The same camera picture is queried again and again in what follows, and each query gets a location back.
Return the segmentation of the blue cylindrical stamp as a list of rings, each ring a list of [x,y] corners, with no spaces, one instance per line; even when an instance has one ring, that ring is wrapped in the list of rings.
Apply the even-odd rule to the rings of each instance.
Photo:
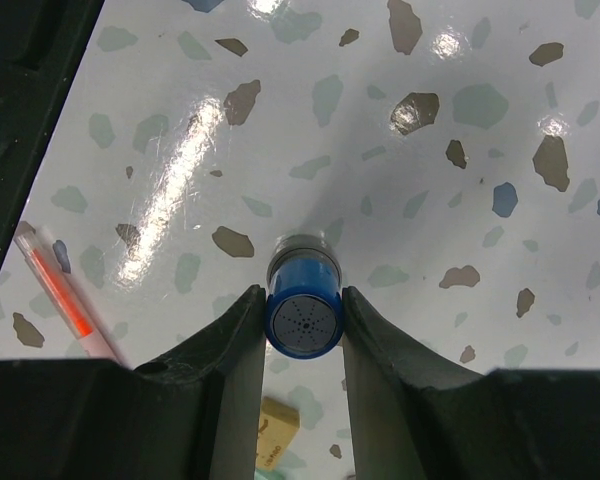
[[[267,270],[264,330],[281,354],[318,358],[344,331],[341,268],[321,238],[296,234],[279,242]]]

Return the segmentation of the orange pink pen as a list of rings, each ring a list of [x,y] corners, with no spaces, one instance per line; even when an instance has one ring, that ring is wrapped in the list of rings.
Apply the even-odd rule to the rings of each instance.
[[[13,242],[87,355],[92,358],[107,358],[127,367],[128,363],[89,313],[60,264],[43,245],[34,227],[26,221],[20,221],[15,229]]]

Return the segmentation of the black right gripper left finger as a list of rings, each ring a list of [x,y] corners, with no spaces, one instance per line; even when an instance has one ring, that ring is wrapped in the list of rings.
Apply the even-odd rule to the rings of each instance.
[[[266,295],[136,368],[0,361],[0,479],[250,479]]]

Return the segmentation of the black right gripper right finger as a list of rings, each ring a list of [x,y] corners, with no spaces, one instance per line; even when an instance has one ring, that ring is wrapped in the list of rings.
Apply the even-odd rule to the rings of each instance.
[[[600,370],[478,374],[343,292],[360,479],[600,479]]]

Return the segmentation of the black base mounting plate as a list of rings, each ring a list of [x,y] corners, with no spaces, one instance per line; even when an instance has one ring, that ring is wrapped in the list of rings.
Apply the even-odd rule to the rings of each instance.
[[[102,6],[0,1],[0,269]]]

